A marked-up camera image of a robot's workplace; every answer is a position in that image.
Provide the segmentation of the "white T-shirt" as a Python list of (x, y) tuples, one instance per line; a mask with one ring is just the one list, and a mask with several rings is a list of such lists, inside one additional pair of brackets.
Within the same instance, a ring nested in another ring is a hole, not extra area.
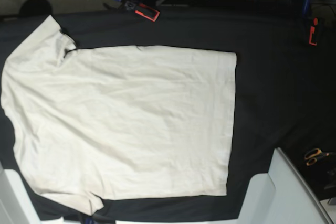
[(181, 47), (78, 49), (47, 17), (2, 71), (19, 170), (85, 214), (105, 199), (225, 196), (236, 63)]

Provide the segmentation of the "blue orange clamp tool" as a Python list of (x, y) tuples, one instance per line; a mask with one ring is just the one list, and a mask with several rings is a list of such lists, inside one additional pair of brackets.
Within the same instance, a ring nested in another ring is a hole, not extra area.
[(143, 3), (135, 0), (115, 0), (121, 3), (121, 7), (128, 12), (133, 12), (141, 17), (144, 17), (152, 22), (155, 22), (160, 15), (160, 12)]

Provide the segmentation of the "black table cloth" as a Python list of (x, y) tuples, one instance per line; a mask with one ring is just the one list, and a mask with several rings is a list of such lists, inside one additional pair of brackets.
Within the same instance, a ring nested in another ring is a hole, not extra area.
[[(166, 8), (156, 22), (118, 10), (19, 18), (1, 23), (1, 77), (7, 57), (47, 17), (78, 49), (168, 46), (236, 54), (235, 111), (225, 196), (103, 200), (93, 214), (113, 221), (200, 222), (238, 217), (250, 179), (265, 173), (274, 149), (282, 148), (306, 174), (319, 199), (323, 162), (306, 166), (317, 147), (335, 151), (335, 32), (320, 28), (310, 46), (306, 22), (223, 10)], [(15, 133), (1, 107), (1, 165), (21, 176), (42, 220), (80, 211), (36, 194), (14, 156)]]

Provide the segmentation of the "orange black clamp right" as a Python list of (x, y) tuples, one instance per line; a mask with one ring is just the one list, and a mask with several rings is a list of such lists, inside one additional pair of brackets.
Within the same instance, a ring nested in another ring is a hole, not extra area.
[(314, 17), (306, 19), (306, 37), (308, 44), (310, 46), (318, 45), (321, 30), (320, 26), (321, 26), (320, 18)]

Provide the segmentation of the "white table frame right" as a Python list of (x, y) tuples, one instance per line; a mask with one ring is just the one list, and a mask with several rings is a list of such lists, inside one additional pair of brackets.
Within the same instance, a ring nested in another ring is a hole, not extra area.
[(248, 185), (238, 223), (333, 223), (309, 185), (282, 151), (274, 150), (269, 171)]

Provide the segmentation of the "white table frame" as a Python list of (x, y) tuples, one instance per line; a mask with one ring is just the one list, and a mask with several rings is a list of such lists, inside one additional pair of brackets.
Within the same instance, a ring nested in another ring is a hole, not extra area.
[(333, 223), (309, 185), (282, 151), (274, 150), (269, 171), (248, 185), (238, 223)]
[(62, 218), (41, 221), (19, 174), (1, 167), (1, 223), (41, 224), (64, 223)]

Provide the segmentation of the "orange handled scissors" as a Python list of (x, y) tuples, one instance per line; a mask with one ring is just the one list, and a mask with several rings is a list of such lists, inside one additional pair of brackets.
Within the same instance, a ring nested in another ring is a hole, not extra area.
[(335, 152), (324, 152), (320, 148), (314, 148), (304, 155), (304, 160), (306, 166), (312, 166), (318, 161), (325, 160), (332, 156), (335, 156)]

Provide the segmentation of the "white table frame left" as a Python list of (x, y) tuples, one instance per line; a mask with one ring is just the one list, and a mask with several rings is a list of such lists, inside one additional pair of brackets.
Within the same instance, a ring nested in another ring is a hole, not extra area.
[(41, 224), (64, 223), (62, 218), (41, 221), (19, 174), (1, 167), (1, 223)]

